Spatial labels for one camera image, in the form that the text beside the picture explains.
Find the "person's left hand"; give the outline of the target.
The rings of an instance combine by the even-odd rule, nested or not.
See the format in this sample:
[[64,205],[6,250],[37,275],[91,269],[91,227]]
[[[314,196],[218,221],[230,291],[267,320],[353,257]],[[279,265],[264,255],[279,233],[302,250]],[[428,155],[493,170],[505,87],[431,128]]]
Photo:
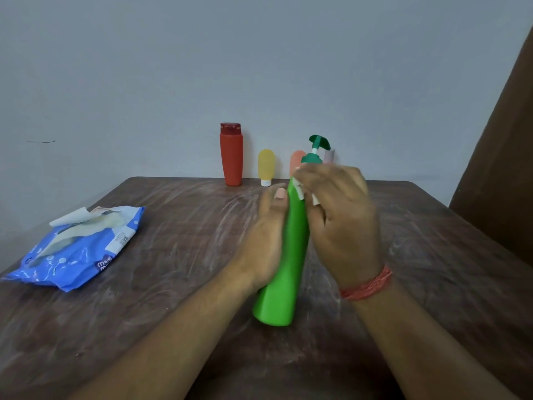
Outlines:
[[259,199],[257,219],[230,264],[231,274],[247,293],[256,292],[272,280],[281,258],[284,225],[280,228],[267,220],[267,190]]

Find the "person's right hand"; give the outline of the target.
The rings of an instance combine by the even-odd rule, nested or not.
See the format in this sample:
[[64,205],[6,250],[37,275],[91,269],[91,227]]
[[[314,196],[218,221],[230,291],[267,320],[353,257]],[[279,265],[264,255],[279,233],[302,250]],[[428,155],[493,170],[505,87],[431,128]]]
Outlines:
[[311,239],[339,289],[357,288],[374,279],[384,267],[378,211],[359,168],[321,165],[330,168],[334,184],[334,219],[308,220]]

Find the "white wet wipe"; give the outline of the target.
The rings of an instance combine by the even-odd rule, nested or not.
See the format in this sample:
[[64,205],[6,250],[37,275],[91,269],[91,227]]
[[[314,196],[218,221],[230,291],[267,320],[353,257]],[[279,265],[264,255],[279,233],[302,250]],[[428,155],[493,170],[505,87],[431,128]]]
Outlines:
[[[298,181],[295,177],[292,177],[290,181],[292,182],[292,185],[293,185],[294,189],[296,190],[298,199],[300,201],[305,200],[305,194],[304,194],[304,192],[302,190],[300,181]],[[315,194],[311,194],[311,197],[312,197],[313,206],[320,205],[320,201],[318,200],[318,198],[316,197]]]

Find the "green pump bottle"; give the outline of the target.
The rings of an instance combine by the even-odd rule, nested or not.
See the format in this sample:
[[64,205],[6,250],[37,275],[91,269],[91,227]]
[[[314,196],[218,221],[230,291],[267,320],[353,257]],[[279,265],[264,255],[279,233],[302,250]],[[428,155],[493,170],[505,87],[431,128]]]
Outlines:
[[305,200],[298,199],[291,181],[287,188],[289,206],[279,268],[272,281],[259,290],[253,308],[258,321],[274,327],[289,326],[294,319],[310,236]]

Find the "person's right forearm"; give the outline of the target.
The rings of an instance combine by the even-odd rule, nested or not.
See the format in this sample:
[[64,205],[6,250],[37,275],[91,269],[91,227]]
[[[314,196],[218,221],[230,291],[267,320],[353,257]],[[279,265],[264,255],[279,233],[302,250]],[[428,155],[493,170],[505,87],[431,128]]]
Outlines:
[[352,306],[408,400],[518,400],[396,281]]

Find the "person's left forearm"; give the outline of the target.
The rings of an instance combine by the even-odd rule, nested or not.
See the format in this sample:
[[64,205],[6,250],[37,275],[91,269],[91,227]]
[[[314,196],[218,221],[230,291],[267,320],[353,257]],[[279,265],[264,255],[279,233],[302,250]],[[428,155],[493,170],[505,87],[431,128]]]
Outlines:
[[69,400],[183,400],[254,291],[253,272],[231,262]]

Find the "orange travel tube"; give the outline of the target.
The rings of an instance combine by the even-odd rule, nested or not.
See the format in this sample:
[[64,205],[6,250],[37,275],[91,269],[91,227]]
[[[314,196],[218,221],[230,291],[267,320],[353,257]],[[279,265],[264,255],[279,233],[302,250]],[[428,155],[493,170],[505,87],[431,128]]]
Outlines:
[[303,150],[296,150],[290,156],[289,177],[292,178],[294,171],[301,165],[302,158],[305,157],[306,152]]

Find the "yellow travel tube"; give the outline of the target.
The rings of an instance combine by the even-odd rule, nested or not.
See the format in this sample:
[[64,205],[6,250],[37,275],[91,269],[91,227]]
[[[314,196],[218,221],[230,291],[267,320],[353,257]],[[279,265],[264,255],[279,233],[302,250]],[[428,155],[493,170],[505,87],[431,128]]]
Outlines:
[[257,175],[262,187],[270,187],[276,172],[276,155],[270,149],[263,149],[257,157]]

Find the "red bottle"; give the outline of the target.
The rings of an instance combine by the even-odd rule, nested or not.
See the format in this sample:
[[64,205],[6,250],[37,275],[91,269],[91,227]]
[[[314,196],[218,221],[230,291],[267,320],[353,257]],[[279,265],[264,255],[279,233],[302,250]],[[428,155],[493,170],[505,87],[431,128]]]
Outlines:
[[225,184],[240,186],[243,178],[243,134],[240,123],[220,124],[220,148]]

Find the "red thread wristband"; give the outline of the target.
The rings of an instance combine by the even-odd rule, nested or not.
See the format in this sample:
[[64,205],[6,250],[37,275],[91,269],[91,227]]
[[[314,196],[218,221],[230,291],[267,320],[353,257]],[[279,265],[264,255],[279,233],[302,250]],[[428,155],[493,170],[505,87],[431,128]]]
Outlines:
[[340,296],[348,301],[366,300],[383,291],[390,284],[392,275],[392,270],[385,265],[382,271],[370,282],[366,282],[357,288],[341,289]]

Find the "blue wet wipes packet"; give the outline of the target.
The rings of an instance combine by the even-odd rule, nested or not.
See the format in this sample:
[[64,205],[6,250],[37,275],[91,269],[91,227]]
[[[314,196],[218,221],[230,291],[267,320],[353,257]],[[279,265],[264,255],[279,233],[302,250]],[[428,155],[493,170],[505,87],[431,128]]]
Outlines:
[[5,281],[70,292],[107,268],[136,234],[145,208],[83,207],[50,222],[51,231]]

